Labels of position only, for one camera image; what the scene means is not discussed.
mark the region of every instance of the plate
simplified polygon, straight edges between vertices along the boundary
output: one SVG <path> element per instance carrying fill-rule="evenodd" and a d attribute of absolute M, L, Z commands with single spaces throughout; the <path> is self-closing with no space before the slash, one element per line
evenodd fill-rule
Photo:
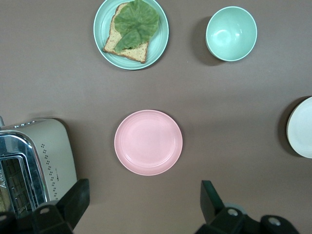
<path fill-rule="evenodd" d="M 182 133 L 167 114 L 156 110 L 135 112 L 119 125 L 115 152 L 130 171 L 153 176 L 170 169 L 182 151 Z"/>
<path fill-rule="evenodd" d="M 145 63 L 131 61 L 127 58 L 103 52 L 103 47 L 109 36 L 110 24 L 116 8 L 124 2 L 130 2 L 130 0 L 106 0 L 102 3 L 96 13 L 93 25 L 93 34 L 97 48 L 104 58 L 117 67 L 127 70 L 138 70 L 148 67 L 159 59 L 167 46 L 169 38 L 169 25 L 165 12 L 155 0 L 144 1 L 150 4 L 159 14 L 158 30 L 150 40 Z"/>
<path fill-rule="evenodd" d="M 292 112 L 287 124 L 287 138 L 298 154 L 312 158 L 312 97 Z"/>

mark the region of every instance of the cream toaster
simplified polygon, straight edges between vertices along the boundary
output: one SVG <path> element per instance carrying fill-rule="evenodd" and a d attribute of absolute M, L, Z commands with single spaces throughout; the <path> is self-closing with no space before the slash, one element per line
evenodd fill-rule
<path fill-rule="evenodd" d="M 0 212 L 26 216 L 57 201 L 77 176 L 64 125 L 53 118 L 0 127 Z"/>

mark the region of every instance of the light green bowl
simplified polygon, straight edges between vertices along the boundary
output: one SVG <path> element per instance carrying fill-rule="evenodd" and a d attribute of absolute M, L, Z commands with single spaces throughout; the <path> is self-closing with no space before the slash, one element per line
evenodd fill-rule
<path fill-rule="evenodd" d="M 253 49 L 257 40 L 257 25 L 251 14 L 237 6 L 217 11 L 206 30 L 209 51 L 218 59 L 237 61 Z"/>

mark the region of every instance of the toast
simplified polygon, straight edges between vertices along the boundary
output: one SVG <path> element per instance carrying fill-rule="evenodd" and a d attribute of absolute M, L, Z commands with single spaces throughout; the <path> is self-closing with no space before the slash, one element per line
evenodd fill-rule
<path fill-rule="evenodd" d="M 120 53 L 117 53 L 114 48 L 116 47 L 117 43 L 121 40 L 121 35 L 120 33 L 115 29 L 115 17 L 120 13 L 122 8 L 127 5 L 128 3 L 122 3 L 120 4 L 114 16 L 112 17 L 112 21 L 110 24 L 110 29 L 109 29 L 109 37 L 106 41 L 106 44 L 103 48 L 103 51 L 106 53 L 110 53 L 113 55 L 118 55 L 122 57 L 126 57 L 128 59 L 138 61 L 140 63 L 145 63 L 146 62 L 146 57 L 147 57 L 147 47 L 149 44 L 149 41 L 146 43 L 142 43 L 138 48 L 134 49 L 123 49 Z"/>

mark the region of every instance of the lettuce leaf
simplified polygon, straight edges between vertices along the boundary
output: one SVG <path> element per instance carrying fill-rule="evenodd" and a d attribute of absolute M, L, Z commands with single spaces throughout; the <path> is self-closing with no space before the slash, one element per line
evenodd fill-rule
<path fill-rule="evenodd" d="M 122 38 L 114 50 L 134 49 L 146 43 L 158 29 L 157 11 L 142 0 L 134 0 L 125 5 L 115 18 L 115 29 Z"/>

